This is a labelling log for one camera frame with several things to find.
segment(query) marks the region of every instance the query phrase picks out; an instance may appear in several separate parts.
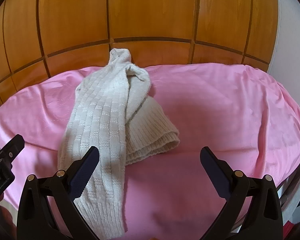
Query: white knit sock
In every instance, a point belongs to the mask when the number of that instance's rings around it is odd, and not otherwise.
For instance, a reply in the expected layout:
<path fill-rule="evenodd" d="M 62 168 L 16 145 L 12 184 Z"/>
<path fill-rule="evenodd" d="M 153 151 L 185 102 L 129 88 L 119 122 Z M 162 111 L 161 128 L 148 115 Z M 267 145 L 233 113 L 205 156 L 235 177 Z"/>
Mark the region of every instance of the white knit sock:
<path fill-rule="evenodd" d="M 122 200 L 126 164 L 175 148 L 178 130 L 147 96 L 150 78 L 131 63 L 127 49 L 113 49 L 109 64 L 77 87 L 75 105 L 58 152 L 67 169 L 91 146 L 100 162 L 75 204 L 100 239 L 124 234 Z"/>

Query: wooden headboard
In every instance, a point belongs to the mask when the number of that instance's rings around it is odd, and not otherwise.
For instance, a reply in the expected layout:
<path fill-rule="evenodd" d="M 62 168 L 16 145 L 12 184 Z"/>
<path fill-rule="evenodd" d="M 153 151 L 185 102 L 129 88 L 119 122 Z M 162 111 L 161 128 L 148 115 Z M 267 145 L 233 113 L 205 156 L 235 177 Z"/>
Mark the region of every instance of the wooden headboard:
<path fill-rule="evenodd" d="M 104 66 L 128 48 L 140 67 L 217 62 L 267 71 L 277 0 L 5 0 L 0 105 L 67 70 Z"/>

